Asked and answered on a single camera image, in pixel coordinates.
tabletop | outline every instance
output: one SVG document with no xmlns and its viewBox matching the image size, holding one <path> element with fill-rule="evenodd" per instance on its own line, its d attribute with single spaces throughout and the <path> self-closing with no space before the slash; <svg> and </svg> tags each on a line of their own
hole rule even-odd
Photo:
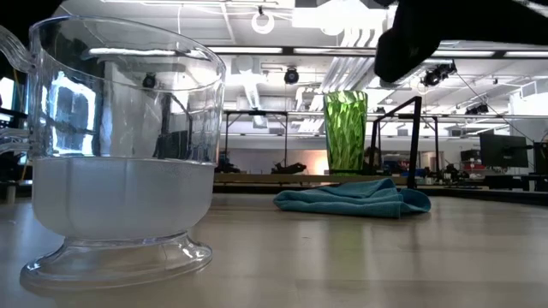
<svg viewBox="0 0 548 308">
<path fill-rule="evenodd" d="M 21 267 L 62 238 L 30 200 L 0 205 L 0 307 L 546 307 L 548 208 L 432 198 L 400 220 L 282 212 L 271 195 L 215 195 L 192 237 L 213 261 L 132 287 L 29 290 Z"/>
</svg>

black stand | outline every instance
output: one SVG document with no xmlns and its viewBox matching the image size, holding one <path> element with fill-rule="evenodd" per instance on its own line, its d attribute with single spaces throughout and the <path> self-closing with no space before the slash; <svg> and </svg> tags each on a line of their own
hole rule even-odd
<svg viewBox="0 0 548 308">
<path fill-rule="evenodd" d="M 387 117 L 394 117 L 397 111 L 409 106 L 410 104 L 414 104 L 414 113 L 412 115 L 400 114 L 400 115 L 397 115 L 397 117 L 398 119 L 413 119 L 413 132 L 411 133 L 411 155 L 409 158 L 408 188 L 416 188 L 416 185 L 414 182 L 414 175 L 417 169 L 417 152 L 419 150 L 420 109 L 422 107 L 422 97 L 416 96 L 414 98 L 409 99 L 407 102 L 395 107 L 393 110 L 386 113 L 385 115 L 379 116 L 373 122 L 373 132 L 371 136 L 371 153 L 369 154 L 369 168 L 370 168 L 370 173 L 372 173 L 373 161 L 375 159 L 375 142 L 377 141 L 377 131 L 378 130 L 380 131 L 381 120 Z M 436 126 L 438 125 L 438 119 L 435 120 L 435 124 Z M 436 129 L 436 157 L 438 157 L 438 130 L 437 129 Z"/>
</svg>

blue cloth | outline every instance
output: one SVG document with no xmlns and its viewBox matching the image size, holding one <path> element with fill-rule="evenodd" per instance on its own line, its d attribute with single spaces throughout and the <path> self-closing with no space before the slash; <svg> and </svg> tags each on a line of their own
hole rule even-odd
<svg viewBox="0 0 548 308">
<path fill-rule="evenodd" d="M 398 192 L 392 179 L 284 191 L 274 204 L 282 210 L 384 218 L 427 213 L 431 208 L 424 193 L 406 188 Z"/>
</svg>

green textured glass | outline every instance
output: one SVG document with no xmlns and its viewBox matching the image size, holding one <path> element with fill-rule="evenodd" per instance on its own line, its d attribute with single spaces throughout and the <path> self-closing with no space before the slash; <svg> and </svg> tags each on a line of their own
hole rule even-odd
<svg viewBox="0 0 548 308">
<path fill-rule="evenodd" d="M 367 94 L 339 91 L 325 94 L 327 160 L 331 173 L 360 172 L 366 138 Z"/>
</svg>

cup handle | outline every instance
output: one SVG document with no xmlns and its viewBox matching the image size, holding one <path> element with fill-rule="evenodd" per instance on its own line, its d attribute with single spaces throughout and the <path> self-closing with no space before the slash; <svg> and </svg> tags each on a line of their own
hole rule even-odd
<svg viewBox="0 0 548 308">
<path fill-rule="evenodd" d="M 33 57 L 23 43 L 8 29 L 0 26 L 0 51 L 9 64 L 22 73 L 30 73 L 36 67 Z"/>
</svg>

